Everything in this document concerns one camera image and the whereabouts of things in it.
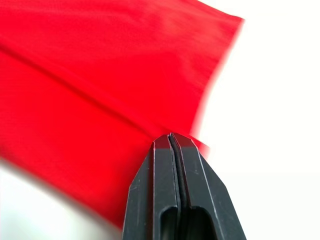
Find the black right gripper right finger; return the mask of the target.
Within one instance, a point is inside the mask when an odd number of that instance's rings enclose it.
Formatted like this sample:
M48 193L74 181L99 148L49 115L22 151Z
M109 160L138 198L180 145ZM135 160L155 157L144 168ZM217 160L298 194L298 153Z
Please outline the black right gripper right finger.
M228 190L200 154L180 134L169 137L180 190L180 240L244 240L245 233Z

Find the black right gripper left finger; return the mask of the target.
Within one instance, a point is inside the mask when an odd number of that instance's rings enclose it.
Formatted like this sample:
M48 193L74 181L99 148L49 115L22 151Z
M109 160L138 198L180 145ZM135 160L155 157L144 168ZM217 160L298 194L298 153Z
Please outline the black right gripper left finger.
M174 240L179 190L168 135L152 142L128 190L122 239Z

